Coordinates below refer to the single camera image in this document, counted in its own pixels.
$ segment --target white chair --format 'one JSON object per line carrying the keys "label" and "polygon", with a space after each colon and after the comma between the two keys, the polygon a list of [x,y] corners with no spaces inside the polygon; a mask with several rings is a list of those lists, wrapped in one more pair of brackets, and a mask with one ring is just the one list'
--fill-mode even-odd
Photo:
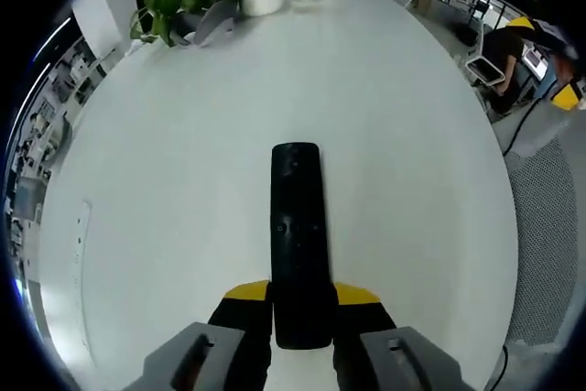
{"label": "white chair", "polygon": [[504,81],[505,75],[483,55],[484,24],[482,20],[473,18],[472,21],[479,24],[478,39],[476,47],[469,52],[468,58],[464,61],[464,67],[485,86],[494,86]]}

